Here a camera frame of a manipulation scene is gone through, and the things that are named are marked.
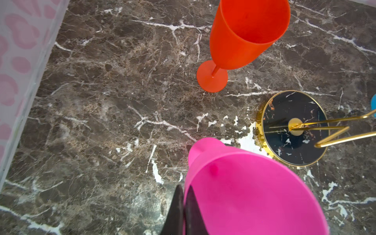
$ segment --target plastic cup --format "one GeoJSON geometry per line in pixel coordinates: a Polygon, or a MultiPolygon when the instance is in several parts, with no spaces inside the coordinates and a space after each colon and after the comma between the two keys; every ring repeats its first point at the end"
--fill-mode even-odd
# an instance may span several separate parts
{"type": "Polygon", "coordinates": [[[226,70],[241,68],[277,41],[290,22],[288,0],[221,0],[210,33],[212,61],[197,70],[197,81],[208,92],[222,90],[226,70]]]}
{"type": "Polygon", "coordinates": [[[309,188],[272,159],[204,138],[188,164],[184,200],[192,185],[209,234],[329,234],[309,188]]]}

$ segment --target pink spotted box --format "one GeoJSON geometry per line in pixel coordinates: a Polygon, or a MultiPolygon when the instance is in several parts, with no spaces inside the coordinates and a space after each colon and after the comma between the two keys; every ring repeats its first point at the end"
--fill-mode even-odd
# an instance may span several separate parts
{"type": "Polygon", "coordinates": [[[68,3],[0,1],[0,190],[68,3]]]}

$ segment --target gold rim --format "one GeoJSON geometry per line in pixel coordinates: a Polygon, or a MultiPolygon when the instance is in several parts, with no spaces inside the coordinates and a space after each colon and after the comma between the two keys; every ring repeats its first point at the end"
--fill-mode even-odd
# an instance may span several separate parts
{"type": "MultiPolygon", "coordinates": [[[[308,96],[309,98],[311,98],[311,99],[312,99],[312,100],[313,100],[313,101],[319,106],[319,108],[321,109],[321,111],[322,111],[323,114],[324,114],[325,119],[327,120],[327,116],[326,116],[326,114],[325,114],[323,108],[322,108],[322,107],[320,106],[320,104],[319,104],[314,98],[312,98],[310,95],[308,95],[308,94],[306,94],[306,93],[304,93],[304,92],[301,92],[301,91],[295,91],[295,90],[287,90],[287,91],[299,92],[299,93],[305,94],[306,96],[308,96]]],[[[263,122],[263,117],[264,117],[265,110],[266,110],[266,108],[268,107],[268,104],[270,103],[270,101],[271,101],[274,97],[276,97],[277,95],[279,95],[279,94],[281,94],[281,93],[287,92],[287,91],[281,91],[281,92],[278,92],[277,94],[273,95],[273,97],[270,98],[269,101],[266,103],[266,105],[265,105],[265,107],[264,107],[264,109],[263,109],[263,111],[262,111],[262,113],[261,113],[261,120],[260,120],[260,122],[261,122],[261,129],[259,130],[259,131],[260,131],[260,135],[262,136],[263,139],[259,139],[259,142],[261,143],[261,147],[262,147],[263,149],[265,149],[265,151],[266,151],[267,153],[272,154],[272,157],[276,157],[279,161],[281,161],[281,162],[283,162],[283,163],[285,163],[285,164],[287,164],[287,165],[293,166],[293,167],[307,167],[307,166],[310,166],[310,165],[312,165],[312,164],[317,163],[317,162],[318,162],[318,161],[324,156],[324,154],[325,154],[326,150],[328,149],[328,147],[325,147],[325,150],[324,150],[323,154],[322,154],[322,155],[321,155],[316,161],[314,161],[314,162],[312,162],[312,163],[310,163],[310,164],[307,164],[307,165],[293,165],[293,164],[291,164],[291,163],[289,163],[289,162],[283,160],[282,158],[280,158],[280,157],[279,157],[279,156],[278,156],[278,155],[272,150],[272,148],[269,146],[269,143],[266,141],[266,138],[265,138],[265,135],[264,135],[264,124],[263,124],[264,122],[263,122]]]]}

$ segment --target bent gold metal rod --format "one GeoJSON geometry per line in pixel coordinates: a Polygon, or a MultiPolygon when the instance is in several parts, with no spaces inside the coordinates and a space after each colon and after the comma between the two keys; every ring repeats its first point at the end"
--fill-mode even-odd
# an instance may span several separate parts
{"type": "Polygon", "coordinates": [[[364,134],[359,134],[359,135],[354,135],[354,136],[350,136],[350,137],[345,137],[345,138],[342,138],[342,139],[332,140],[332,139],[336,138],[337,136],[339,136],[340,134],[343,134],[346,131],[348,131],[350,129],[350,127],[348,127],[348,126],[303,127],[303,126],[312,125],[312,124],[320,124],[320,123],[331,123],[331,122],[338,122],[338,121],[360,120],[360,119],[368,118],[368,117],[372,116],[375,113],[376,113],[376,109],[372,110],[371,112],[369,112],[369,113],[367,113],[365,115],[358,116],[358,117],[337,118],[337,119],[330,119],[330,120],[318,121],[318,122],[312,122],[312,123],[302,123],[302,124],[299,125],[298,128],[291,128],[291,130],[330,130],[330,129],[339,129],[339,131],[337,131],[336,133],[334,133],[334,134],[332,134],[332,135],[330,135],[330,136],[328,136],[328,137],[320,140],[319,142],[317,142],[315,144],[316,148],[323,148],[323,147],[327,147],[327,146],[330,146],[330,145],[339,144],[339,143],[343,143],[343,142],[347,142],[347,141],[351,141],[351,140],[356,140],[356,139],[361,139],[361,138],[376,136],[376,131],[374,131],[374,132],[368,132],[368,133],[364,133],[364,134]]]}

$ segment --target marble surface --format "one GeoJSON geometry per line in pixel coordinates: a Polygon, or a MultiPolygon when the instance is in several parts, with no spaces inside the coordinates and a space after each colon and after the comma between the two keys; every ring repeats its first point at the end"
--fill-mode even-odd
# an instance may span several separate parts
{"type": "MultiPolygon", "coordinates": [[[[1,234],[158,234],[192,144],[211,136],[258,151],[257,111],[278,91],[311,94],[329,118],[370,111],[376,8],[291,2],[285,35],[208,94],[196,70],[218,4],[71,0],[0,195],[1,234]]],[[[347,124],[351,135],[376,127],[347,124]]],[[[375,151],[376,138],[361,139],[291,167],[331,234],[376,233],[375,151]]]]}

